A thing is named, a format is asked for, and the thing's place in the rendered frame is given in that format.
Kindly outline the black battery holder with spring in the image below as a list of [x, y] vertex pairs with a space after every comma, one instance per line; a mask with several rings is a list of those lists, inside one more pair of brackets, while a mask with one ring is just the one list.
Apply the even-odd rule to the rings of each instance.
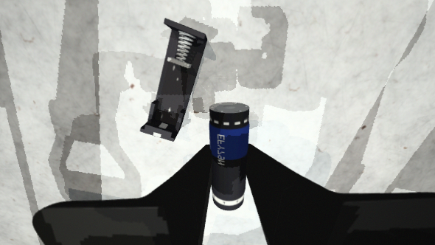
[[171, 28], [156, 99], [139, 132], [174, 142], [181, 129], [206, 46], [206, 34], [174, 22]]

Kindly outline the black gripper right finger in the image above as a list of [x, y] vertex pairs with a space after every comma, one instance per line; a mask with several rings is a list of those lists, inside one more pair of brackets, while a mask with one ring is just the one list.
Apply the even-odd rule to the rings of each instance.
[[342, 245], [352, 232], [435, 227], [435, 192], [336, 193], [252, 144], [246, 176], [267, 245]]

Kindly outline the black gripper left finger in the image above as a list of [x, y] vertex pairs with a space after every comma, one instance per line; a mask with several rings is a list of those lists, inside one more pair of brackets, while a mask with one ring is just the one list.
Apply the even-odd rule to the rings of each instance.
[[44, 245], [202, 245], [211, 184], [205, 145], [146, 196], [56, 202], [32, 225]]

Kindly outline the black and blue battery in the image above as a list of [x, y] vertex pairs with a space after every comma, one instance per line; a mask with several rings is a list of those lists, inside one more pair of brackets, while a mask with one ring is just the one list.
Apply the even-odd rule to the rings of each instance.
[[249, 106], [216, 103], [209, 107], [209, 118], [212, 200], [222, 210], [236, 210], [246, 191]]

